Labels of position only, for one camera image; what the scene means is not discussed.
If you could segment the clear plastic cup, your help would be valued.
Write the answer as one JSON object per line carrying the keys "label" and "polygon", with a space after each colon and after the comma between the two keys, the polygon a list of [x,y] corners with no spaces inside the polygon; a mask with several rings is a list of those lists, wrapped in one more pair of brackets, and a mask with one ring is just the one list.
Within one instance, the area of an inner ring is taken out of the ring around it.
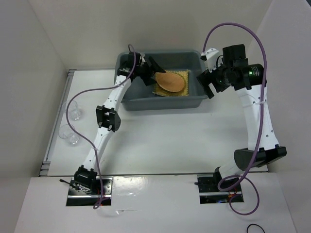
{"label": "clear plastic cup", "polygon": [[79,120],[81,117],[81,111],[76,101],[66,101],[62,105],[62,111],[64,114],[68,113],[68,117],[71,120]]}
{"label": "clear plastic cup", "polygon": [[76,146],[80,140],[79,135],[68,124],[59,128],[58,136],[71,146]]}

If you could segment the round orange woven plate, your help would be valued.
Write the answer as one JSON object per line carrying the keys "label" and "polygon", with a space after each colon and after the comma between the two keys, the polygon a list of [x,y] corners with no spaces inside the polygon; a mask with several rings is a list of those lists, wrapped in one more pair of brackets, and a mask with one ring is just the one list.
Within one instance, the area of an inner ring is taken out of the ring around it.
{"label": "round orange woven plate", "polygon": [[173,72],[156,73],[155,80],[159,87],[172,93],[180,92],[184,87],[182,76]]}

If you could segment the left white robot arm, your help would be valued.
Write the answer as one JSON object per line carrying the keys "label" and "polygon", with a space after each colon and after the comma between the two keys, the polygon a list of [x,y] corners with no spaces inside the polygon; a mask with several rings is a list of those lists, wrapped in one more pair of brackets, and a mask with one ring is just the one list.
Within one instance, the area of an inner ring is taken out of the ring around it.
{"label": "left white robot arm", "polygon": [[91,194],[99,190],[99,162],[111,136],[121,126],[118,110],[127,89],[136,77],[140,77],[146,86],[155,84],[153,76],[157,72],[164,73],[165,70],[153,57],[136,52],[130,52],[127,60],[117,69],[111,93],[104,104],[97,106],[95,110],[98,131],[91,145],[93,151],[74,174],[74,182],[84,193]]}

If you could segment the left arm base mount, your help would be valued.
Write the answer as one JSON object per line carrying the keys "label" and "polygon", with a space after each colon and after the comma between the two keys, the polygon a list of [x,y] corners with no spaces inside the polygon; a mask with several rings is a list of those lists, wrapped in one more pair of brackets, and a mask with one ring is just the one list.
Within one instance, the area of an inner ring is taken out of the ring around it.
{"label": "left arm base mount", "polygon": [[[93,190],[84,188],[81,185],[74,183],[74,179],[65,181],[60,179],[59,182],[69,185],[66,206],[93,206],[100,200],[101,185],[99,178],[96,179],[95,187]],[[104,197],[101,206],[111,205],[113,178],[103,178]]]}

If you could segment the square bamboo mat tray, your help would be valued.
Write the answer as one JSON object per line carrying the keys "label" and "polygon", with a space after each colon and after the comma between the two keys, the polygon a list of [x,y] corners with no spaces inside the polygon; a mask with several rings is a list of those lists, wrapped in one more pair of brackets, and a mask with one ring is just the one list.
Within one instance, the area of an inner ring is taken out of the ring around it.
{"label": "square bamboo mat tray", "polygon": [[180,97],[189,95],[189,71],[166,70],[156,73],[153,93],[162,97]]}

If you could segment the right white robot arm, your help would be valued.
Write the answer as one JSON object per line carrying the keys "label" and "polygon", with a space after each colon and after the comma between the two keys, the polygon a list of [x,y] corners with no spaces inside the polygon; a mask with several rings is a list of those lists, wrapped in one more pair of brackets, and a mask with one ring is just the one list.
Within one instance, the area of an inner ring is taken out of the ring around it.
{"label": "right white robot arm", "polygon": [[287,154],[285,146],[277,140],[272,126],[267,86],[263,79],[264,68],[260,64],[226,67],[220,65],[213,71],[206,70],[197,77],[209,98],[214,97],[210,89],[223,92],[233,87],[242,103],[247,127],[247,147],[234,151],[233,158],[214,171],[214,188],[223,191],[233,184],[238,175],[248,169],[262,167],[283,158]]}

